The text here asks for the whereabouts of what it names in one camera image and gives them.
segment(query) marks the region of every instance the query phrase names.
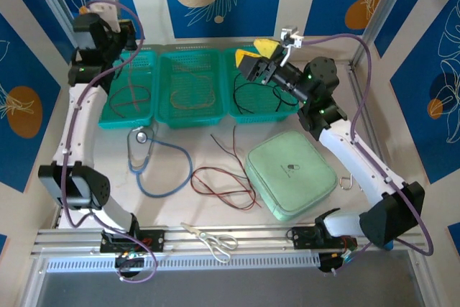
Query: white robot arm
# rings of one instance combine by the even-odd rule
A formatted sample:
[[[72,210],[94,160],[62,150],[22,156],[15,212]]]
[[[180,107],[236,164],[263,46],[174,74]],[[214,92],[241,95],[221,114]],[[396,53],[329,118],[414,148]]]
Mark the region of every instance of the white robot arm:
[[[303,37],[288,28],[281,39],[282,45],[255,40],[260,54],[238,50],[236,65],[248,81],[263,76],[262,83],[275,82],[303,104],[298,111],[303,128],[337,156],[370,203],[370,210],[360,214],[334,209],[319,216],[318,233],[329,238],[364,235],[383,248],[418,224],[425,192],[417,182],[407,184],[392,172],[354,132],[354,125],[332,97],[339,84],[335,62],[318,57],[301,71],[288,57],[293,48],[301,47]]]
[[[68,114],[52,163],[41,165],[38,176],[56,203],[64,206],[66,212],[68,209],[80,211],[84,219],[92,213],[108,226],[136,237],[139,229],[136,217],[110,196],[109,179],[93,169],[94,133],[114,72],[96,82],[95,78],[112,69],[125,47],[131,50],[137,48],[131,21],[109,24],[102,17],[89,12],[74,20],[78,49],[68,74]],[[73,119],[76,107],[78,116]]]

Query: scissors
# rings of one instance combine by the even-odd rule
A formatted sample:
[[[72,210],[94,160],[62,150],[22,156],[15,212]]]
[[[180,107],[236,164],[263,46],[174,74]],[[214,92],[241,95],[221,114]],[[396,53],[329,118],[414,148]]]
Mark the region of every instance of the scissors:
[[[202,232],[201,230],[193,228],[188,224],[181,223],[180,225],[191,234],[195,234],[197,238],[199,238],[206,246],[208,246],[211,254],[218,262],[222,262],[224,264],[229,262],[231,255],[227,250],[229,249],[233,251],[238,247],[238,240],[236,240],[231,235],[210,235],[208,233]]]

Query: cable clip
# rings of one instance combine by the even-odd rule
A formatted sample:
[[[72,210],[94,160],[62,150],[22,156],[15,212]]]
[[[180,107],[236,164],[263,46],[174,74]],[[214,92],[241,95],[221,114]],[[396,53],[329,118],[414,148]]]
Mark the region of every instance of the cable clip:
[[[350,251],[349,249],[347,249],[347,250],[345,251],[345,253],[343,253],[343,254],[341,255],[341,257],[342,257],[342,259],[345,261],[346,258],[348,258],[348,257],[350,256],[350,254],[351,254],[351,251]]]

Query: metal bracket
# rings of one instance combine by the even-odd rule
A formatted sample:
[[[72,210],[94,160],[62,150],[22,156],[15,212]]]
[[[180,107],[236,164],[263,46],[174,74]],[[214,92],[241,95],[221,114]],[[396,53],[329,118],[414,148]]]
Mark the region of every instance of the metal bracket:
[[[281,29],[281,45],[287,48],[285,57],[282,59],[280,66],[283,67],[290,57],[293,48],[301,48],[303,36],[300,36],[297,27],[286,27]]]
[[[163,252],[165,243],[165,231],[162,229],[146,229],[139,231],[139,239],[147,245],[153,252]],[[145,249],[137,244],[133,244],[128,239],[118,239],[109,241],[104,235],[101,240],[101,253],[145,253]]]
[[[356,249],[357,240],[353,237],[329,237],[318,241],[316,226],[294,226],[287,231],[287,237],[292,239],[294,249]]]

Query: gray floor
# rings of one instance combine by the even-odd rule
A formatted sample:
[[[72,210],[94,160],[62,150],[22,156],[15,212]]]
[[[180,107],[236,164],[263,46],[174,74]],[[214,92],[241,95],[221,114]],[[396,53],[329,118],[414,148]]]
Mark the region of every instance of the gray floor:
[[[39,307],[423,306],[404,252],[368,252],[324,277],[315,268],[158,272],[148,283],[114,273],[47,274]]]

